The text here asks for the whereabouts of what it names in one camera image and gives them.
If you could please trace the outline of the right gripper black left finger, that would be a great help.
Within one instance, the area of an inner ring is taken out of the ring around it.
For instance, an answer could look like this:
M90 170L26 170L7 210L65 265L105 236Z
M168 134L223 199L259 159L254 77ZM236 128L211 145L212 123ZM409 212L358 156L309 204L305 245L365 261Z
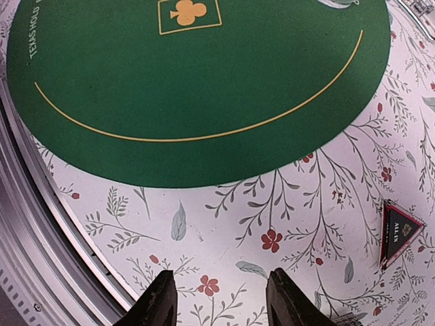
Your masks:
M163 270L117 326L175 326L177 290L172 270Z

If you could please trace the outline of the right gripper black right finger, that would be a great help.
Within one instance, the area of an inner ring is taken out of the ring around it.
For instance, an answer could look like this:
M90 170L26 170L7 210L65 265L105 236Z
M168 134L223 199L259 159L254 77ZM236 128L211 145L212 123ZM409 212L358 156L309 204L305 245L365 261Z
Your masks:
M266 305L270 326L335 325L315 307L283 268L276 268L269 274Z

